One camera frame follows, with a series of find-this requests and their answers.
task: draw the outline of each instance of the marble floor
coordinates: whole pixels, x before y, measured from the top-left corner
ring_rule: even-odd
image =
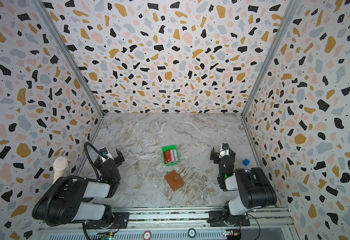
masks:
[[[239,114],[108,113],[94,146],[107,147],[113,156],[117,148],[125,161],[115,195],[93,201],[113,207],[222,206],[239,195],[222,191],[216,180],[218,165],[210,153],[222,142],[236,152],[235,168],[257,166]],[[169,145],[177,146],[180,162],[165,166],[161,148]],[[90,156],[96,159],[93,151]],[[245,167],[246,158],[250,164]],[[185,183],[175,192],[164,179],[172,170]],[[80,176],[95,178],[88,161]]]

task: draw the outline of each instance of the black cable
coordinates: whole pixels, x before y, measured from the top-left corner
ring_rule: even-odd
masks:
[[[101,155],[101,153],[90,142],[85,142],[84,143],[84,152],[85,152],[85,154],[86,154],[86,156],[88,158],[88,161],[90,162],[93,170],[95,171],[96,179],[99,180],[100,177],[99,177],[98,170],[96,169],[95,165],[93,164],[93,162],[91,160],[90,154],[88,153],[87,145],[90,146],[99,156],[102,157],[103,155]]]
[[[79,177],[79,176],[74,176],[74,175],[66,176],[66,177],[64,177],[64,178],[62,178],[62,179],[60,179],[58,181],[58,183],[55,185],[55,187],[53,187],[51,193],[48,196],[47,203],[45,204],[45,210],[44,210],[44,221],[50,227],[55,227],[55,226],[60,225],[60,223],[54,224],[54,223],[52,223],[51,220],[49,220],[49,210],[51,209],[52,200],[55,197],[55,195],[56,195],[57,191],[59,190],[59,188],[61,188],[61,186],[67,180],[71,180],[71,179],[84,179],[84,178],[83,177]]]
[[[121,227],[120,221],[119,221],[118,219],[116,219],[116,218],[114,218],[114,220],[116,220],[116,221],[119,222],[119,228],[116,230],[116,232],[113,232],[113,234],[117,233],[117,232],[120,230],[120,227]]]
[[[258,220],[256,219],[256,218],[254,218],[255,219],[255,221],[256,221],[256,223],[258,224],[258,227],[259,227],[259,233],[258,233],[258,236],[255,238],[255,240],[257,240],[258,238],[259,238],[259,236],[260,236],[260,225],[259,225],[259,222],[258,222]]]
[[[87,233],[87,229],[85,228],[85,222],[81,224],[81,226],[83,227],[83,233],[84,236],[87,240],[91,240],[91,238],[89,237],[88,233]]]

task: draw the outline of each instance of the terrazzo pattern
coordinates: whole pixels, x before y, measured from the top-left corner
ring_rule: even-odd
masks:
[[[350,0],[297,9],[245,116],[301,239],[350,239]]]
[[[286,0],[45,7],[104,112],[241,113]]]
[[[29,4],[0,1],[0,240],[34,238],[54,159],[75,171],[100,118]]]
[[[213,147],[219,151],[222,142],[236,152],[235,168],[257,166],[239,114],[108,113],[94,146],[107,147],[113,156],[117,148],[125,161],[115,195],[93,201],[113,207],[223,206],[239,192],[219,188],[218,165],[210,153]],[[165,166],[161,148],[170,145],[177,146],[180,162]],[[247,167],[242,164],[246,158]],[[175,192],[164,179],[172,170],[185,182]],[[88,161],[80,175],[95,178]]]

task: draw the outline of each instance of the aluminum frame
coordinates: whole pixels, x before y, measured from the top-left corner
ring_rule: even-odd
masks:
[[[259,74],[251,88],[251,91],[248,95],[247,98],[247,102],[245,104],[245,107],[243,108],[242,111],[242,116],[245,116],[250,107],[252,102],[254,101],[255,95],[256,95],[256,91],[259,88],[259,85],[262,83],[263,78],[271,64],[271,62],[273,62],[273,57],[275,55],[275,53],[278,51],[278,48],[280,46],[280,44],[282,43],[283,37],[286,35],[289,26],[292,23],[292,20],[294,18],[295,12],[298,8],[298,6],[300,5],[300,3],[302,2],[302,0],[290,0],[290,2],[288,3],[286,12],[284,13],[283,19],[280,23],[280,27],[278,29],[278,32],[275,35],[275,39],[273,41],[273,43],[271,44],[271,47],[269,48],[269,51],[267,53],[266,58],[264,59],[264,64],[262,65],[262,67],[260,68]]]
[[[52,19],[47,12],[46,8],[44,7],[44,3],[42,0],[30,0],[33,7],[35,8],[36,12],[39,14],[41,21],[44,23],[45,28],[49,31],[51,34],[53,40],[55,41],[57,47],[59,48],[60,52],[62,53],[63,57],[67,61],[68,66],[71,68],[73,74],[78,79],[81,87],[83,88],[83,91],[88,96],[92,107],[100,116],[104,116],[104,112],[101,110],[100,105],[98,101],[96,100],[95,96],[92,93],[92,90],[90,89],[89,85],[84,79],[84,76],[81,74],[79,67],[76,64],[76,61],[73,59],[72,55],[69,53],[68,47],[63,42],[61,35],[59,31],[57,30],[55,24],[52,22]]]

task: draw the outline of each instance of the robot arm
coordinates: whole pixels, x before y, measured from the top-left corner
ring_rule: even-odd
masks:
[[[238,216],[253,209],[276,204],[276,193],[260,167],[235,169],[225,180],[227,189],[239,190],[239,197],[226,203],[227,215]]]
[[[92,163],[86,146],[98,154],[95,163]],[[118,166],[124,157],[116,149],[118,156],[113,158],[105,147],[98,151],[89,142],[84,144],[84,149],[97,179],[74,175],[60,177],[33,208],[33,218],[44,220],[49,226],[96,221],[97,226],[108,227],[113,223],[111,206],[88,202],[95,197],[110,198],[115,194],[121,179]]]
[[[50,221],[53,225],[78,223],[86,220],[103,220],[105,225],[112,223],[105,221],[104,213],[110,211],[107,205],[86,203],[94,197],[104,198],[109,195],[111,186],[100,183],[95,179],[83,179],[77,176],[60,177],[38,201],[32,211],[32,217]],[[49,204],[49,214],[45,219],[45,210]]]

